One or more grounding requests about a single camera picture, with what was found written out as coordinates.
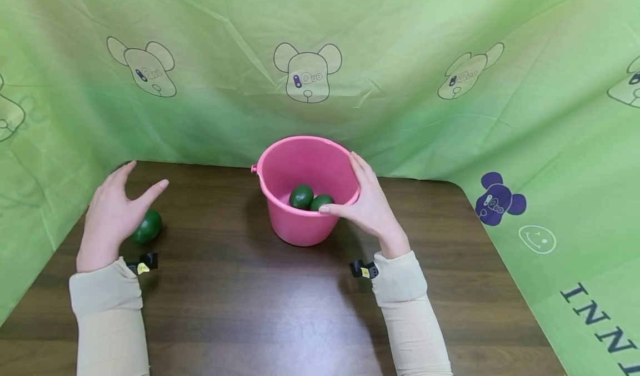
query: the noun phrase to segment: bucket rim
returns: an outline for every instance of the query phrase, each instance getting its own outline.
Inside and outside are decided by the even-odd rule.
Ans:
[[[258,178],[260,178],[260,188],[262,190],[262,194],[266,195],[267,199],[269,199],[270,202],[276,204],[278,207],[284,209],[286,212],[296,213],[297,215],[302,215],[302,216],[306,216],[306,217],[329,217],[329,216],[334,216],[334,215],[329,215],[328,213],[320,213],[320,212],[316,212],[316,211],[305,211],[304,209],[293,208],[293,207],[291,207],[289,205],[286,205],[285,203],[281,202],[281,200],[276,198],[275,195],[271,194],[269,189],[266,187],[264,179],[262,178],[262,175],[261,175],[262,174],[262,165],[264,164],[265,157],[267,156],[267,154],[269,152],[271,152],[278,145],[281,145],[283,143],[288,143],[289,141],[295,141],[295,140],[316,140],[316,141],[320,141],[321,143],[328,144],[328,145],[333,146],[333,147],[335,147],[337,149],[340,149],[345,154],[345,156],[349,156],[351,154],[345,147],[342,147],[340,144],[336,143],[335,141],[331,141],[329,139],[325,139],[324,137],[317,137],[317,136],[291,136],[291,137],[285,137],[284,139],[278,140],[275,143],[271,144],[267,149],[264,150],[264,152],[260,156],[260,159],[258,159],[258,163],[256,165],[251,166],[252,172],[257,174]],[[357,202],[357,200],[359,198],[359,192],[360,191],[361,191],[361,188],[358,186],[358,188],[356,189],[356,191],[353,194],[353,196],[351,196],[351,198],[343,205],[353,205],[353,204],[355,204],[355,202]]]

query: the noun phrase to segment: green ball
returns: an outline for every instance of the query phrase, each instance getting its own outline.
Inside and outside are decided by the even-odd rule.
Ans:
[[[311,202],[311,207],[309,207],[310,211],[319,211],[320,207],[324,204],[333,204],[333,198],[329,194],[320,194]]]
[[[295,187],[289,196],[291,207],[298,209],[308,209],[313,201],[313,190],[307,185]]]
[[[162,218],[160,217],[160,214],[149,209],[149,211],[144,215],[144,219],[142,219],[138,229],[131,234],[131,238],[138,244],[148,243],[160,234],[161,229]]]

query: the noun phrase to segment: pink bucket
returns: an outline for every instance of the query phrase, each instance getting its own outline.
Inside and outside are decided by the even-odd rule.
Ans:
[[[274,232],[300,247],[327,238],[338,218],[291,207],[289,195],[296,186],[309,185],[313,194],[329,194],[336,204],[353,204],[359,196],[349,152],[321,137],[295,136],[277,141],[262,153],[251,171],[260,177]]]

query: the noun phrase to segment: wooden table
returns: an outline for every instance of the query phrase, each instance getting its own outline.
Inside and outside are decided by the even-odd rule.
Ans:
[[[348,268],[372,259],[374,238],[341,220],[315,247],[282,242],[247,169],[143,162],[129,196],[162,178],[160,268],[140,276],[153,376],[395,375],[371,283]],[[424,269],[454,374],[563,375],[463,192],[381,184]],[[75,373],[68,278],[82,229],[80,219],[0,329],[0,375]]]

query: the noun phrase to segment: hand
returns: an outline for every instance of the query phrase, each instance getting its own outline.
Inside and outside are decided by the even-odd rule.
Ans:
[[[353,205],[326,204],[320,207],[320,212],[349,219],[378,237],[382,254],[387,259],[409,253],[407,234],[393,215],[373,169],[357,153],[352,152],[349,161],[361,186],[361,195]]]
[[[93,195],[76,258],[78,272],[92,272],[117,260],[119,246],[135,232],[151,204],[169,185],[168,180],[162,180],[140,198],[129,200],[124,186],[135,166],[136,161],[131,161],[111,173]]]

